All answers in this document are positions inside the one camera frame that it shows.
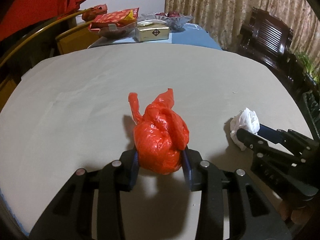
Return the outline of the person right hand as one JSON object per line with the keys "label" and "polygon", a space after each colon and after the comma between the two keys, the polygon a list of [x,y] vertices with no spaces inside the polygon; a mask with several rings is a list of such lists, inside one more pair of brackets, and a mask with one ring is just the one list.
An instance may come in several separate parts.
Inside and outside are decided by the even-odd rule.
{"label": "person right hand", "polygon": [[311,218],[315,208],[311,205],[294,209],[289,202],[282,200],[278,206],[278,213],[282,220],[291,220],[294,224],[305,225]]}

